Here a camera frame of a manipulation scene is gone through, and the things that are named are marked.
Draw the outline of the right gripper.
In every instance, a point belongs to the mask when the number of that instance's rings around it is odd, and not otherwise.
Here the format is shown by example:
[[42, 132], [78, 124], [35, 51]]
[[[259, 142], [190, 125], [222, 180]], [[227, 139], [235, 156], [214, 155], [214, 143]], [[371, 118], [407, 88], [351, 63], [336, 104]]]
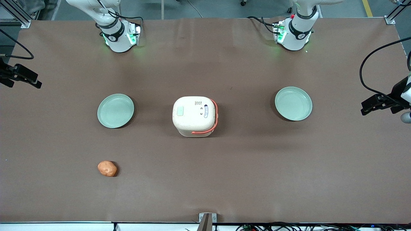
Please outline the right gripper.
[[12, 88], [14, 85], [14, 81], [22, 81], [24, 83], [28, 83], [34, 86], [37, 89], [40, 89], [42, 86], [42, 82], [38, 79], [38, 74], [34, 71], [30, 70], [29, 68], [21, 65], [16, 64], [13, 69], [13, 78], [9, 77], [9, 65], [4, 62], [2, 58], [0, 58], [0, 83]]

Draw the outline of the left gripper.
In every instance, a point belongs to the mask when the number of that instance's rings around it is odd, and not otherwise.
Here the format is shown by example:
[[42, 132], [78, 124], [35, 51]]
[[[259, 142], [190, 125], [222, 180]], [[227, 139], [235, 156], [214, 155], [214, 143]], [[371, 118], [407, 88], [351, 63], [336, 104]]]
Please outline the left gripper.
[[389, 99], [381, 94], [375, 94], [361, 103], [361, 114], [367, 114], [390, 108], [392, 114], [397, 114], [402, 110], [410, 109], [411, 104], [411, 75], [395, 84], [390, 93]]

